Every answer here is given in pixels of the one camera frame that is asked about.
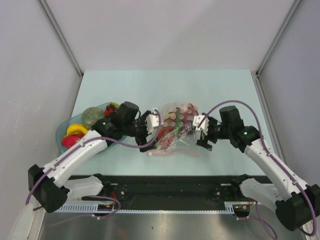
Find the clear zip top bag pink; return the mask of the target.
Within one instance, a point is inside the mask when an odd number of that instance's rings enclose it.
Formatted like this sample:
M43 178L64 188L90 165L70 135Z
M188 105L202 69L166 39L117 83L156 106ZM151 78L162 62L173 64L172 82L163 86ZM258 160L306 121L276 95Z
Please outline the clear zip top bag pink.
M199 115L198 107L192 103L166 103L160 110L163 125L157 135L154 149L149 156L170 156L177 153L199 157L193 150L197 132L193 127L194 117Z

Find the green cucumber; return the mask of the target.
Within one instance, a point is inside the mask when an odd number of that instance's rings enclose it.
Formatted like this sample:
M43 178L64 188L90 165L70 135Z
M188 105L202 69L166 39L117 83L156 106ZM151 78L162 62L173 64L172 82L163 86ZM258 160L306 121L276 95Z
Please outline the green cucumber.
M181 109L179 107L176 107L175 111L175 126L174 126L174 134L175 136L178 136L180 134L180 123L181 123Z

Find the red plastic lobster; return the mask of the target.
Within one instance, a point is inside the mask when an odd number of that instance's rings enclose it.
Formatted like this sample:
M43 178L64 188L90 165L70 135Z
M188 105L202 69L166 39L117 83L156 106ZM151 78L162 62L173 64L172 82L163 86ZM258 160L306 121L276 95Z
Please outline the red plastic lobster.
M177 103L168 103L162 113L163 125L157 135L157 150L166 151L174 146L177 141L182 140L187 135L175 136L174 128L176 124L176 107L180 108L180 124L182 127L185 123L191 123L193 125L194 116L199 114L198 108L192 103L177 104Z

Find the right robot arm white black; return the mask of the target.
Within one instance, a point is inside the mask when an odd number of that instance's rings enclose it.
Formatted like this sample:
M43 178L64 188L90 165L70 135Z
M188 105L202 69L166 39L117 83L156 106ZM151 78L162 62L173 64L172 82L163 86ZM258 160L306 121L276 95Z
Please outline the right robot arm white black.
M221 121L208 114L193 119L193 127L201 133L197 145L212 150L209 142L228 140L230 144L249 157L268 177L273 187L259 183L243 174L234 180L231 196L242 201L251 198L273 211L280 223L289 231L301 230L312 222L309 236L317 232L317 217L320 215L320 187L309 185L295 174L267 146L260 126L246 126L234 105L219 109Z

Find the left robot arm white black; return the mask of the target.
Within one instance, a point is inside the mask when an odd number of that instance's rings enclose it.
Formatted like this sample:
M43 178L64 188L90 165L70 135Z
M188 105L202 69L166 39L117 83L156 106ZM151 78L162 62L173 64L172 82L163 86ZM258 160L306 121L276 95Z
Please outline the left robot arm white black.
M161 125L157 109L141 113L137 105L125 101L116 111L97 120L84 137L62 155L42 167L35 164L29 168L29 193L25 203L28 205L31 198L35 198L47 213L53 213L67 201L83 197L107 199L111 188L102 175L71 180L74 171L113 143L142 152L150 150L158 135L151 140L147 137L153 130L160 131Z

